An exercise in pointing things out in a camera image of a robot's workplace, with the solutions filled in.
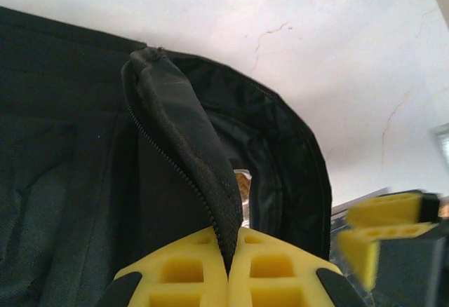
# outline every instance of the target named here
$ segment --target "black backpack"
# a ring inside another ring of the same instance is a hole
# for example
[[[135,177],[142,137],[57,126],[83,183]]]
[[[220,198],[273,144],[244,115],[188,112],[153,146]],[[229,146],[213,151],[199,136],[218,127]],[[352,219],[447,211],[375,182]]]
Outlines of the black backpack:
[[[270,89],[5,8],[0,45],[0,306],[94,306],[120,268],[207,226],[229,270],[235,169],[252,228],[328,259],[323,156]]]

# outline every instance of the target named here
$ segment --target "black fabric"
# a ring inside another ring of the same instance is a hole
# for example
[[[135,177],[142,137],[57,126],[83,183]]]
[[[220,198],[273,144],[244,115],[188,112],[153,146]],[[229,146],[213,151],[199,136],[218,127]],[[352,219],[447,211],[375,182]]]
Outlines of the black fabric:
[[[242,222],[239,187],[192,85],[160,50],[149,48],[131,54],[123,84],[144,130],[198,186],[229,271]]]
[[[94,306],[120,268],[210,225],[210,215],[229,263],[241,207],[227,159],[254,177],[255,228],[328,257],[330,185],[311,130],[221,64],[176,53],[156,71],[128,64],[138,97],[163,101],[165,118],[145,104],[159,129],[148,131],[207,196],[208,213],[127,110],[120,69],[144,47],[0,8],[1,306]],[[182,91],[170,96],[155,77],[181,77]]]
[[[250,191],[253,226],[327,260],[332,196],[310,128],[276,93],[243,74],[197,56],[168,56],[191,82],[213,125],[245,151],[241,158],[256,182]],[[239,132],[252,134],[243,139]],[[258,168],[265,172],[259,175]]]

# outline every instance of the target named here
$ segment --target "black plastic part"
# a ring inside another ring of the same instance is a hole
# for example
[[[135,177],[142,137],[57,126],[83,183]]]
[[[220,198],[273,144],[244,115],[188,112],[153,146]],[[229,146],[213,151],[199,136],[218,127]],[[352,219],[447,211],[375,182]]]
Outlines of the black plastic part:
[[[439,238],[446,236],[445,255],[443,256],[443,267],[449,271],[449,219],[440,220],[440,224],[432,230],[420,235],[418,238]]]
[[[441,274],[438,306],[449,306],[449,270],[447,269],[445,269]]]
[[[438,222],[438,211],[440,210],[440,199],[435,193],[423,193],[421,198],[421,209],[418,222]]]
[[[142,274],[131,272],[109,284],[95,307],[128,307]]]
[[[336,272],[327,268],[316,270],[321,284],[328,293],[335,307],[365,307],[361,297],[356,293],[349,281]]]
[[[375,290],[402,306],[436,306],[446,241],[440,226],[417,238],[381,240]]]

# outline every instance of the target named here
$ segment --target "yellow plastic part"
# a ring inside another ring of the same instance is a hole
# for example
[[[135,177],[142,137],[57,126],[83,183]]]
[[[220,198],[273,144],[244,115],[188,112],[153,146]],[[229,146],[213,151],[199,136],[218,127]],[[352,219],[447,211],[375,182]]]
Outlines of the yellow plastic part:
[[[380,241],[415,238],[434,228],[436,224],[404,224],[379,228],[355,228],[337,236],[338,247],[354,270],[363,287],[375,287]]]
[[[354,227],[414,224],[420,215],[421,199],[418,193],[371,198],[349,208],[346,220]]]
[[[333,307],[316,275],[338,267],[281,240],[240,228],[229,274],[229,307]]]
[[[227,275],[212,228],[193,233],[122,269],[140,272],[129,307],[225,307]]]

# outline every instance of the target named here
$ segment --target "black trim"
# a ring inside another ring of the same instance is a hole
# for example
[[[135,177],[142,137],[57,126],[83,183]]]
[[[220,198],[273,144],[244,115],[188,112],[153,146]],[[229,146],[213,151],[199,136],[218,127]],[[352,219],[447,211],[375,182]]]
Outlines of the black trim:
[[[321,284],[328,293],[335,307],[365,307],[365,303],[356,293],[349,281],[343,276],[327,268],[316,270]]]
[[[142,274],[131,272],[114,280],[105,290],[95,307],[128,307]]]
[[[438,211],[440,210],[440,199],[435,193],[423,193],[421,197],[421,209],[418,222],[431,221],[437,223],[440,219]]]

